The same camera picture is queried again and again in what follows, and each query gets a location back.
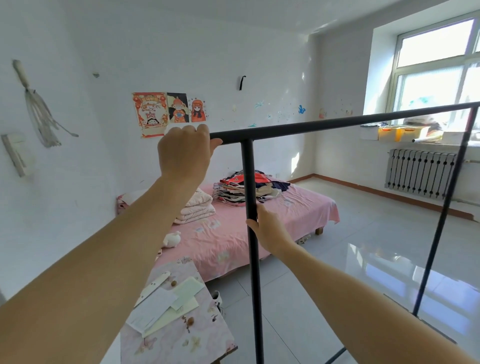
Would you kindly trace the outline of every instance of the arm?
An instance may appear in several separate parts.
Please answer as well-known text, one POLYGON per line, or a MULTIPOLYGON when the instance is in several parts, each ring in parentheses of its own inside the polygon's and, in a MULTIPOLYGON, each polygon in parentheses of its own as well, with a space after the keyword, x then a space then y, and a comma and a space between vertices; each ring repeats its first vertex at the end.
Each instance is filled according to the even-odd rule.
POLYGON ((170 130, 153 186, 0 308, 0 362, 99 363, 220 144, 205 125, 170 130))
POLYGON ((247 220, 262 246, 295 274, 359 364, 477 363, 413 315, 354 277, 296 245, 276 214, 257 207, 247 220))

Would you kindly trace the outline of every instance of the hand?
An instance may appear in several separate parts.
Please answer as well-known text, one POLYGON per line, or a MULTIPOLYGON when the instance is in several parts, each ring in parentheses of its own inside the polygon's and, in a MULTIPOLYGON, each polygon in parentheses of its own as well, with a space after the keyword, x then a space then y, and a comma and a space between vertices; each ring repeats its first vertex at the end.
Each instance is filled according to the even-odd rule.
POLYGON ((275 212, 268 211, 264 205, 258 204, 257 214, 258 222, 248 219, 246 223, 255 232, 262 247, 278 256, 285 248, 295 245, 275 212))
POLYGON ((210 140, 208 126, 201 124, 170 129, 158 143, 162 177, 174 182, 191 182, 197 188, 205 178, 210 157, 221 139, 210 140))

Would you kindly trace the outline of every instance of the sunlight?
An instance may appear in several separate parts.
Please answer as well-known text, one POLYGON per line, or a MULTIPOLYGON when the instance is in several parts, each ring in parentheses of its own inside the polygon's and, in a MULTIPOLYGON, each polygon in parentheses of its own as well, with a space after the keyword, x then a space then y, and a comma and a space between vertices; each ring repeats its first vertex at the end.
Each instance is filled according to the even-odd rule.
POLYGON ((297 164, 299 162, 299 159, 300 159, 300 152, 298 152, 297 155, 292 158, 292 173, 297 168, 297 164))

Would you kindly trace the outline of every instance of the white wall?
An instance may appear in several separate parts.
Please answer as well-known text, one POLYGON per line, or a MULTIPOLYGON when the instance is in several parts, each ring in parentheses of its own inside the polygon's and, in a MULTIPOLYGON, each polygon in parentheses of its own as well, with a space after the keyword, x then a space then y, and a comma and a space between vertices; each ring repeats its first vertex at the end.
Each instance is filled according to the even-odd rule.
MULTIPOLYGON (((475 9, 475 6, 480 7, 474 1, 448 1, 438 5, 442 2, 405 0, 317 37, 320 85, 318 107, 325 108, 328 118, 345 116, 346 109, 352 109, 353 115, 384 112, 385 86, 388 87, 388 67, 391 66, 395 51, 396 35, 467 13, 475 9)), ((360 140, 359 128, 317 133, 316 173, 383 190, 387 152, 391 148, 433 150, 432 146, 413 146, 411 143, 360 140)), ((444 152, 457 150, 446 146, 440 148, 444 152)), ((480 159, 480 148, 469 148, 467 158, 480 159)), ((456 197, 480 202, 479 178, 478 164, 465 165, 457 185, 456 197)), ((453 203, 452 208, 480 213, 480 209, 465 204, 453 203)))
MULTIPOLYGON (((0 7, 0 133, 23 132, 37 158, 34 175, 20 178, 0 145, 0 289, 10 298, 110 221, 115 195, 111 162, 59 5, 1 0, 0 7), (41 145, 12 59, 22 61, 54 117, 79 138, 56 131, 62 146, 41 145)), ((105 363, 120 361, 116 350, 105 363)))
MULTIPOLYGON (((314 52, 305 35, 206 20, 138 2, 88 4, 68 3, 69 30, 88 72, 100 73, 89 79, 89 90, 122 192, 145 188, 159 176, 159 138, 140 138, 132 92, 201 97, 208 105, 211 131, 316 117, 318 111, 310 106, 315 99, 314 52), (247 77, 238 91, 242 75, 247 77), (264 106, 254 109, 262 100, 264 106), (303 115, 299 104, 307 109, 303 115)), ((255 142, 255 166, 285 179, 312 173, 314 142, 313 135, 307 142, 303 135, 255 142), (292 173, 291 159, 298 153, 292 173)), ((240 146, 221 147, 206 182, 241 168, 240 146)))

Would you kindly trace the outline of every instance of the poster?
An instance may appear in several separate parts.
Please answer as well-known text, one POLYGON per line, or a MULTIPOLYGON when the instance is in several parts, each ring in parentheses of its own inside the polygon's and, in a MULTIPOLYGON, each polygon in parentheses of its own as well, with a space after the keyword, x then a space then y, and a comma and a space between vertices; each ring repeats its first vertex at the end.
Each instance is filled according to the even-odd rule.
POLYGON ((191 97, 188 100, 188 103, 190 104, 190 116, 192 118, 192 122, 207 121, 208 114, 205 101, 202 101, 196 97, 191 97))
POLYGON ((167 95, 170 122, 190 122, 187 94, 168 92, 167 95))
POLYGON ((132 94, 137 111, 142 138, 164 135, 168 125, 167 94, 165 92, 134 92, 132 94))

